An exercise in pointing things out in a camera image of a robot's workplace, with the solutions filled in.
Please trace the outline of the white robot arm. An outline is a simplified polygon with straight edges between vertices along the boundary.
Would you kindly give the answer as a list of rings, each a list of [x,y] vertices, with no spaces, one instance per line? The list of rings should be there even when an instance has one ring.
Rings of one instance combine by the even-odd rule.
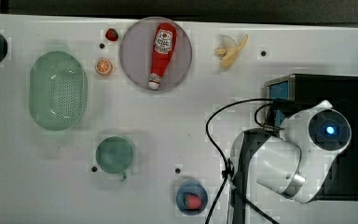
[[[311,202],[352,137],[348,120],[324,100],[283,120],[276,133],[254,128],[233,142],[229,224],[245,224],[250,193],[261,185],[286,199]]]

